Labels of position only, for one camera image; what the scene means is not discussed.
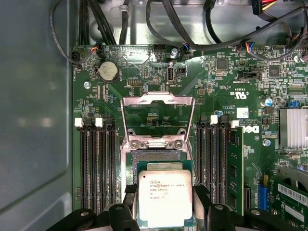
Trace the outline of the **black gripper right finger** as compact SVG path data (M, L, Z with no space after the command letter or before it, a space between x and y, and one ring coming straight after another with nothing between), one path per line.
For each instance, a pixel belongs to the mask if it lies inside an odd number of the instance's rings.
M297 231L287 221L262 209L248 209L244 215L227 205L214 204L203 185L192 187L193 215L199 231Z

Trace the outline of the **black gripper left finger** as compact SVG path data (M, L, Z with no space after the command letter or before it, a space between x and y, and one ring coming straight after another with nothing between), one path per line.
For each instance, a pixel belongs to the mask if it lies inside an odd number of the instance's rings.
M106 211L96 215L91 209L73 211L50 228L49 231L139 231L133 217L137 184L127 185L123 203L113 204Z

